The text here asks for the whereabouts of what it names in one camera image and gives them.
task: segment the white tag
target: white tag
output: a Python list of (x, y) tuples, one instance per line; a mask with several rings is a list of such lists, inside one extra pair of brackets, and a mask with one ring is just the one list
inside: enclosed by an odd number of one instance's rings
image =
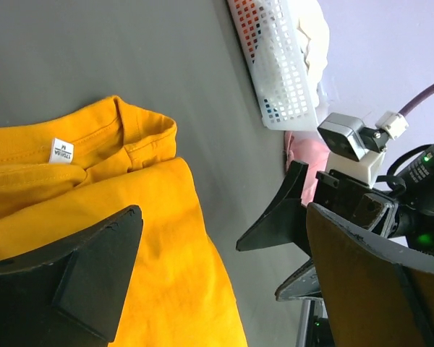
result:
[(72, 143), (54, 138), (51, 144), (49, 163), (70, 164), (74, 157), (74, 145)]

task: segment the yellow t-shirt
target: yellow t-shirt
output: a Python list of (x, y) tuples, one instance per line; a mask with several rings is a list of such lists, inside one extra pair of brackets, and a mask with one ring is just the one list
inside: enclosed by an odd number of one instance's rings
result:
[[(0, 129), (0, 260), (139, 205), (145, 225), (110, 346), (246, 346), (175, 135), (172, 119), (118, 97)], [(55, 137), (74, 144), (72, 163), (48, 163)]]

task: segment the white plastic basket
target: white plastic basket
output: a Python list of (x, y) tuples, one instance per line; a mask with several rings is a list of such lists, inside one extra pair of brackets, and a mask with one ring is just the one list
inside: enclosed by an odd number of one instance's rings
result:
[(297, 44), (294, 0), (228, 0), (262, 121), (273, 130), (315, 131), (304, 55)]

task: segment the pink cloth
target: pink cloth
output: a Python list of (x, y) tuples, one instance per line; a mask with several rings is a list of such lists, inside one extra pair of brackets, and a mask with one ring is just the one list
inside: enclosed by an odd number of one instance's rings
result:
[(302, 190), (302, 204), (307, 205), (313, 201), (317, 188), (317, 171), (324, 171), (330, 150), (319, 140), (304, 139), (296, 141), (292, 132), (284, 135), (286, 148), (286, 169), (293, 160), (303, 161), (309, 164), (304, 189)]

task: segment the white wall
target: white wall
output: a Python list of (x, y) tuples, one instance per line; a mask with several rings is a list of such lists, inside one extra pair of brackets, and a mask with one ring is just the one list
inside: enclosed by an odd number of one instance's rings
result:
[[(325, 89), (330, 111), (368, 126), (434, 82), (434, 0), (319, 0), (331, 29)], [(434, 143), (434, 96), (388, 144), (385, 169), (404, 152)]]

